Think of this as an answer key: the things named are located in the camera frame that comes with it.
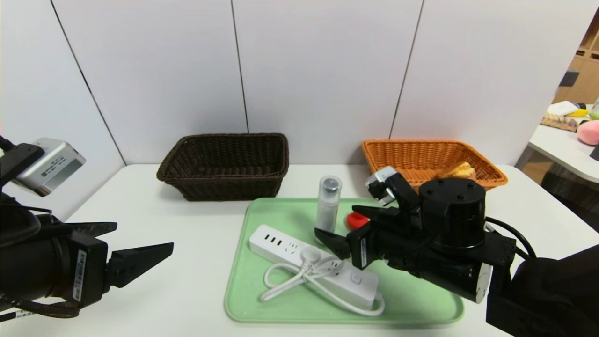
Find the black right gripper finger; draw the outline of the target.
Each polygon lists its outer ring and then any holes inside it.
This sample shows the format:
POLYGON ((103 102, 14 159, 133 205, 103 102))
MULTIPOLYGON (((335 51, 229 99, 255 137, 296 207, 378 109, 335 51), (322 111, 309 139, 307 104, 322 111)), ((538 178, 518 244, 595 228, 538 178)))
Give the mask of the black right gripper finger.
POLYGON ((316 239, 320 241, 321 244, 327 247, 332 254, 341 260, 346 260, 351 257, 351 250, 346 237, 332 232, 327 232, 326 230, 320 228, 315 228, 314 234, 316 239))
POLYGON ((396 222, 401 216, 401 210, 396 207, 375 207, 371 205, 353 205, 353 212, 358 213, 369 220, 378 222, 396 222))

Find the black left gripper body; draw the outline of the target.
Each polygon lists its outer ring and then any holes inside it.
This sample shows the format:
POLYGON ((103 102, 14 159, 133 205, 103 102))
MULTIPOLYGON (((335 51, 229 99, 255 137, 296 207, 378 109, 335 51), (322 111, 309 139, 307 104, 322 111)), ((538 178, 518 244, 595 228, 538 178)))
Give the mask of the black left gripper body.
POLYGON ((41 229, 1 248, 1 292, 13 300, 58 297, 78 308, 103 295, 108 245, 67 237, 70 228, 41 229))

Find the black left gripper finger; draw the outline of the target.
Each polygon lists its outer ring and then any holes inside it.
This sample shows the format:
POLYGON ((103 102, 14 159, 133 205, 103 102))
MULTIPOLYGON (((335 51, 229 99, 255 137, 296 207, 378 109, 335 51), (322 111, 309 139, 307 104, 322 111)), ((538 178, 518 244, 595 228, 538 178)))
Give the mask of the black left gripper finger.
POLYGON ((106 288, 123 288, 169 258, 174 243, 113 251, 106 268, 106 288))
POLYGON ((111 233, 117 230, 117 222, 77 222, 68 223, 67 226, 71 229, 71 232, 67 234, 67 237, 92 237, 111 233))

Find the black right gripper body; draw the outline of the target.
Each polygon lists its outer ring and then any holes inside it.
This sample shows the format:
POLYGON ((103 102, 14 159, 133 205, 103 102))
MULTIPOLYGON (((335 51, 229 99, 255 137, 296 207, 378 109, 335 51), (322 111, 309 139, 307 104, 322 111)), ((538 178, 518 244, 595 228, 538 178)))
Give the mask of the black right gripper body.
POLYGON ((364 270, 377 260, 387 260, 394 269, 407 270, 406 259, 422 244, 421 230, 412 226, 406 216, 396 222, 378 222, 351 213, 347 215, 351 229, 346 235, 351 250, 351 263, 364 270))

